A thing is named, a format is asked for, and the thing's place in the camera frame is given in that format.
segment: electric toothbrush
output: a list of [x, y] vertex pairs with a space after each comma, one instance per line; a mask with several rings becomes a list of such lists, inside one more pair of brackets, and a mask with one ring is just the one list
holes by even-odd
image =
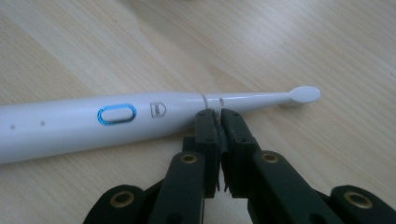
[[207, 108], [241, 113], [319, 97], [318, 88], [302, 86], [289, 92], [153, 92], [0, 105], [0, 164], [176, 133]]

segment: blue illuminated button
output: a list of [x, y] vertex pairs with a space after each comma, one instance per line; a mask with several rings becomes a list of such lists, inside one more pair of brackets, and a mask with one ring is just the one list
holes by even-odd
[[136, 117], [133, 105], [106, 105], [98, 112], [98, 120], [104, 125], [129, 122]]

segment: light wood surface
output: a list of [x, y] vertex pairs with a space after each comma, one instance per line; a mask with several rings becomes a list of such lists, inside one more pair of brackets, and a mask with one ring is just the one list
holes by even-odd
[[[253, 135], [314, 189], [393, 208], [395, 76], [392, 0], [0, 1], [1, 105], [318, 86], [311, 105], [245, 114]], [[161, 180], [192, 134], [1, 165], [0, 223], [82, 223], [108, 189]], [[204, 223], [251, 223], [247, 202], [221, 191]]]

